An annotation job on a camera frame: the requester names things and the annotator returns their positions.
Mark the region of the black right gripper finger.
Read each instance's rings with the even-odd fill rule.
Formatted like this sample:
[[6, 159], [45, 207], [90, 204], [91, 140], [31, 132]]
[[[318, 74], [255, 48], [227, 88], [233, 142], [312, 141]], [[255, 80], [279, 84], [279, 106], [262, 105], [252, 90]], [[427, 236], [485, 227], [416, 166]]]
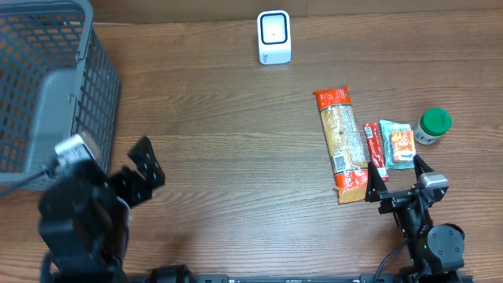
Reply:
[[419, 155], [413, 157], [413, 166], [417, 181], [420, 180], [422, 175], [429, 175], [434, 172]]
[[368, 162], [368, 181], [365, 192], [365, 202], [381, 201], [381, 197], [388, 193], [384, 180], [381, 178], [374, 162]]

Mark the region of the orange noodle packet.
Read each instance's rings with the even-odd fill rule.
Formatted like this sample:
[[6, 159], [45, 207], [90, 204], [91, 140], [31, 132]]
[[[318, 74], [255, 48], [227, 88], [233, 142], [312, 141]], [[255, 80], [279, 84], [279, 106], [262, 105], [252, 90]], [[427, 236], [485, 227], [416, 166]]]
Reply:
[[348, 88], [314, 91], [335, 179], [338, 202], [365, 198], [368, 162]]

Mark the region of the green lid white jar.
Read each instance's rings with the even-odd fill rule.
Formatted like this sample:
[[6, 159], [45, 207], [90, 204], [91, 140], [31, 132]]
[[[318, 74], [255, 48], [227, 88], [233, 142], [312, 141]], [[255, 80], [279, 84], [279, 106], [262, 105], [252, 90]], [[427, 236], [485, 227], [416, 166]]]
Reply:
[[452, 126], [450, 114], [443, 108], [430, 108], [418, 120], [414, 138], [423, 145], [437, 142]]

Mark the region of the teal wet wipes pack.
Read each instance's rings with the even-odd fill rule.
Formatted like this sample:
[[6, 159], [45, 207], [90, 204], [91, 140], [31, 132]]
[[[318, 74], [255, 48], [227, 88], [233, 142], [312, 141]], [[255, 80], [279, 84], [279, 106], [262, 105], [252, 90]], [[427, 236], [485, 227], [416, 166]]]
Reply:
[[403, 163], [403, 164], [395, 164], [393, 162], [392, 150], [391, 150], [391, 138], [390, 138], [390, 134], [392, 132], [400, 130], [412, 130], [411, 126], [407, 123], [396, 123], [382, 119], [380, 121], [380, 127], [384, 142], [385, 167], [387, 169], [394, 169], [394, 170], [405, 170], [414, 168], [413, 161], [410, 163]]

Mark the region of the red stick sachet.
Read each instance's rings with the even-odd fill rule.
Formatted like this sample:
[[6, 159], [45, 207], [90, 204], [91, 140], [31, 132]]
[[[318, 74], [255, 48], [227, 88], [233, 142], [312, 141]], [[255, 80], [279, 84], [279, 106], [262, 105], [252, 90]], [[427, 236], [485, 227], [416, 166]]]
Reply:
[[389, 176], [385, 167], [384, 153], [380, 144], [377, 123], [365, 123], [363, 129], [369, 147], [370, 159], [376, 166], [380, 177], [384, 182], [387, 182], [389, 180]]

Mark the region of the small orange white box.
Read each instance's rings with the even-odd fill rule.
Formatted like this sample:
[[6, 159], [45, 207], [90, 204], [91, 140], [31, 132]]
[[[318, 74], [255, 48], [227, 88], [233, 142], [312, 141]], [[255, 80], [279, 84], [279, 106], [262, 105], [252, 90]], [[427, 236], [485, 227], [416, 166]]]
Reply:
[[394, 131], [390, 134], [392, 160], [395, 164], [410, 163], [416, 155], [413, 132], [411, 130]]

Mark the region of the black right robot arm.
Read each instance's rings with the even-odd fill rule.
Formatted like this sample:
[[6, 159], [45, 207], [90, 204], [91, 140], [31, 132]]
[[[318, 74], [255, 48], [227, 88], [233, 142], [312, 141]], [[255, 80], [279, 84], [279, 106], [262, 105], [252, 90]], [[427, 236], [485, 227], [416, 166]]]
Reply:
[[[417, 182], [410, 189], [390, 192], [376, 165], [368, 163], [365, 201], [378, 202], [378, 212], [392, 214], [404, 241], [391, 251], [377, 267], [375, 282], [471, 282], [462, 277], [464, 239], [462, 228], [446, 223], [436, 226], [428, 209], [442, 200], [449, 189], [447, 177], [434, 171], [418, 155], [413, 157]], [[407, 248], [411, 266], [398, 274], [384, 276], [386, 263], [403, 248]]]

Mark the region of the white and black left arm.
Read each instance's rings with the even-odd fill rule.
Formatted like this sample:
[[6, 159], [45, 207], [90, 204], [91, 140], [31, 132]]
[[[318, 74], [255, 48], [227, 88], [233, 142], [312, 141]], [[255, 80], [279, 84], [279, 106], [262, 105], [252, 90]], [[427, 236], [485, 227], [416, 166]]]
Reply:
[[148, 275], [123, 269], [129, 241], [130, 211], [150, 200], [165, 183], [151, 141], [142, 137], [128, 156], [136, 168], [107, 175], [101, 151], [80, 132], [55, 147], [51, 171], [59, 177], [39, 201], [39, 235], [49, 248], [42, 282], [171, 282], [195, 279], [186, 265], [159, 267]]

